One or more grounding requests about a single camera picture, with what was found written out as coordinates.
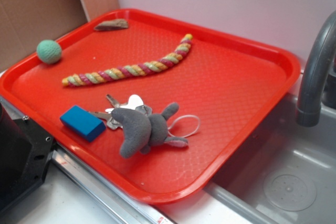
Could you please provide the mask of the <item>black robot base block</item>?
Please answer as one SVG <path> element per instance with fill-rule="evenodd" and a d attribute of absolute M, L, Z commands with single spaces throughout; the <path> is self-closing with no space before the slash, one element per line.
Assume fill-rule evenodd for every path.
<path fill-rule="evenodd" d="M 1 106 L 1 214 L 41 186 L 54 137 L 32 119 L 12 119 Z"/>

